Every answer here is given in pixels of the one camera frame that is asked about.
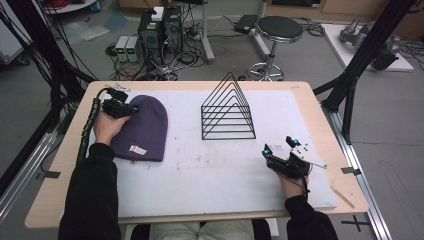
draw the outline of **round stool seat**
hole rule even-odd
[[[257,32],[271,41],[293,43],[302,37],[303,29],[290,18],[269,16],[259,19]]]

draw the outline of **power supply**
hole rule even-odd
[[[168,48],[171,48],[174,53],[183,52],[183,34],[181,23],[181,7],[169,8],[165,11],[163,18],[165,25],[165,35],[168,42]]]
[[[127,45],[128,39],[128,36],[121,36],[118,40],[118,43],[116,43],[115,45],[115,50],[118,54],[118,59],[121,62],[126,62],[128,60],[127,54],[125,52],[125,46]]]
[[[138,36],[144,58],[150,57],[156,64],[163,64],[161,54],[164,43],[163,22],[152,21],[152,13],[144,12],[138,27]]]
[[[138,62],[141,56],[141,46],[138,37],[129,37],[127,45],[125,46],[125,52],[127,53],[129,62]]]

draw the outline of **stool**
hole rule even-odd
[[[302,37],[303,29],[296,21],[280,16],[269,16],[259,19],[256,25],[256,32],[263,38],[273,41],[272,49],[267,56],[265,63],[256,63],[247,71],[251,80],[272,81],[272,77],[279,77],[284,79],[284,73],[281,69],[273,65],[275,57],[275,49],[277,43],[294,43]]]

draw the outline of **light-colored pants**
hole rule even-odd
[[[150,240],[254,240],[251,220],[160,223],[150,226]]]

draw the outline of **white sticker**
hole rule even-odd
[[[140,155],[145,155],[147,153],[147,150],[144,150],[144,149],[142,149],[138,146],[134,146],[134,145],[132,145],[130,147],[130,151],[135,152],[135,153],[140,154]]]

